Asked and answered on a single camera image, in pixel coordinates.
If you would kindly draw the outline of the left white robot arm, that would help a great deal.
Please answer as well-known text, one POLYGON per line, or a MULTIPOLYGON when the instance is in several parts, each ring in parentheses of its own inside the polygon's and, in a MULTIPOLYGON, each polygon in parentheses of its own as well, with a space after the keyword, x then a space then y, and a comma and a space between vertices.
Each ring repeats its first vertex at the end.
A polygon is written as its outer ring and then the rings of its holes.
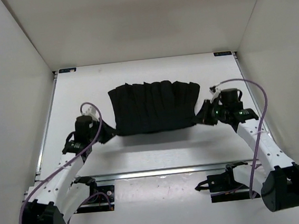
POLYGON ((69 224, 83 205, 105 200, 113 206, 108 191, 101 191, 95 178, 77 175, 96 143, 113 137, 109 126, 93 114, 76 118, 75 130, 67 138, 54 172, 28 194, 19 216, 20 224, 69 224))

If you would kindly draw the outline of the black pleated skirt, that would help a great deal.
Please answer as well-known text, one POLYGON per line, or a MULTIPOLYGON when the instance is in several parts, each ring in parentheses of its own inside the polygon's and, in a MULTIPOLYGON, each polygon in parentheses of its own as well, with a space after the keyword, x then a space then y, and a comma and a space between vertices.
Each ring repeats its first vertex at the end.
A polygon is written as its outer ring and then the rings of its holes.
POLYGON ((103 123, 108 138, 151 134, 194 126, 200 85, 161 81, 125 84, 108 92, 116 128, 103 123))

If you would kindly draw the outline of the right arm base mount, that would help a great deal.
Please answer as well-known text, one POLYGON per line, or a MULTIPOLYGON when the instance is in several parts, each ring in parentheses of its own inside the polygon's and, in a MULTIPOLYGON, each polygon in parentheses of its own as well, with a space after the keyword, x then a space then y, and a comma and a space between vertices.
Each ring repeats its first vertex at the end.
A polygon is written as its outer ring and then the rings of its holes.
POLYGON ((197 184, 195 190, 209 190, 211 193, 216 193, 212 196, 220 196, 235 193, 241 188, 246 188, 244 184, 238 183, 234 179, 233 169, 240 165, 248 165, 248 163, 240 161, 227 164, 224 173, 208 175, 206 180, 197 184))

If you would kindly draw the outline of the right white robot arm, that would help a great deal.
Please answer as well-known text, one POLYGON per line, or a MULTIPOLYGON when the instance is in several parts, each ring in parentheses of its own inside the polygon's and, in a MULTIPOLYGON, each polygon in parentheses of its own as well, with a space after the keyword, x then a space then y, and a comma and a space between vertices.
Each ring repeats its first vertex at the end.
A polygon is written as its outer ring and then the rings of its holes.
POLYGON ((225 172, 208 175, 196 190, 209 190, 213 195, 231 193, 242 186, 256 192, 272 212, 299 206, 299 164, 289 158, 260 124, 260 118, 251 109, 243 108, 242 92, 231 88, 213 88, 212 99, 204 100, 197 114, 202 124, 218 122, 230 125, 252 151, 253 162, 229 163, 225 172))

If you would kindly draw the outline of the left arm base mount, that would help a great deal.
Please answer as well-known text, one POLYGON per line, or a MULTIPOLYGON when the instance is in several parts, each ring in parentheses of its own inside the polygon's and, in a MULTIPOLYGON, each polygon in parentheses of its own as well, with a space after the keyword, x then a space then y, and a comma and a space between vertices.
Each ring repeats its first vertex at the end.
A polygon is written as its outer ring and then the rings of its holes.
POLYGON ((89 176, 76 177, 68 192, 73 194, 74 200, 80 196, 83 201, 76 209, 75 214, 115 210, 115 185, 113 182, 101 183, 89 176))

